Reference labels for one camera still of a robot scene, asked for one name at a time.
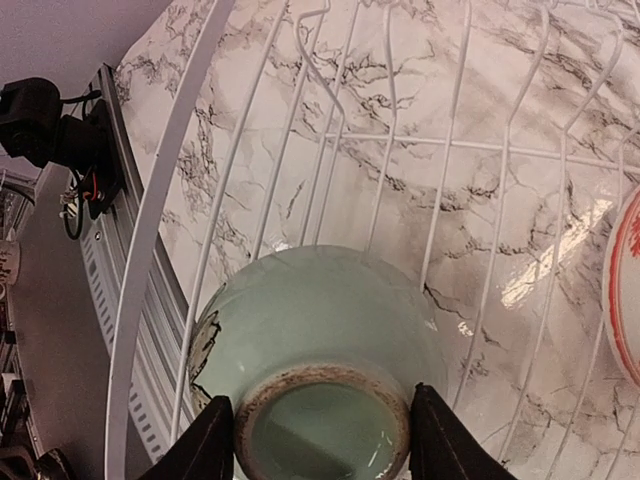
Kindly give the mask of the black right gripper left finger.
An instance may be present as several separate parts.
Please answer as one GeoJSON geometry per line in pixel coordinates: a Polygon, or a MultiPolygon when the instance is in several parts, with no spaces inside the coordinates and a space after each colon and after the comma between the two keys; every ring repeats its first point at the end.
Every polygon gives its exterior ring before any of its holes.
{"type": "Polygon", "coordinates": [[[231,480],[234,416],[227,396],[215,396],[141,480],[231,480]]]}

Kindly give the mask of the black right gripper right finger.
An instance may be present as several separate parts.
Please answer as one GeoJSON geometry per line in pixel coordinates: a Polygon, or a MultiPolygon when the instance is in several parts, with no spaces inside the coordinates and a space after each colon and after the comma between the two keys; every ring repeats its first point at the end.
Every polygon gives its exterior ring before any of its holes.
{"type": "Polygon", "coordinates": [[[409,471],[413,480],[515,480],[424,383],[416,385],[410,409],[409,471]]]}

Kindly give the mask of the green bowl with flower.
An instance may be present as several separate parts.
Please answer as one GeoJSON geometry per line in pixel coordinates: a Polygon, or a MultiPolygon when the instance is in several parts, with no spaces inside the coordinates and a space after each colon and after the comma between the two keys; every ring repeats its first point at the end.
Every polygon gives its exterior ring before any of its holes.
{"type": "Polygon", "coordinates": [[[448,388],[431,302],[353,249],[305,246],[227,280],[191,337],[195,411],[230,399],[240,479],[397,479],[418,384],[448,388]]]}

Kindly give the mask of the white bowl with red pattern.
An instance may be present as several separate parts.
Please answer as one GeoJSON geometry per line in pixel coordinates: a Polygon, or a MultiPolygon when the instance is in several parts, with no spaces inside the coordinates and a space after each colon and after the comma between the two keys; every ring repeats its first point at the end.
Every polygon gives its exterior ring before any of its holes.
{"type": "Polygon", "coordinates": [[[619,368],[639,387],[639,188],[616,218],[605,256],[603,320],[619,368]]]}

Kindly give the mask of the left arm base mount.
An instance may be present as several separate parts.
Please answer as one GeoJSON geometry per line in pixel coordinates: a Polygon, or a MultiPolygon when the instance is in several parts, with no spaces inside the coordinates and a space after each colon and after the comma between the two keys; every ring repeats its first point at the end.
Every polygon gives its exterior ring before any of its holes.
{"type": "Polygon", "coordinates": [[[43,168],[67,168],[72,181],[62,195],[67,236],[80,238],[84,217],[95,220],[124,187],[124,174],[102,91],[63,99],[44,78],[27,78],[1,89],[1,146],[43,168]]]}

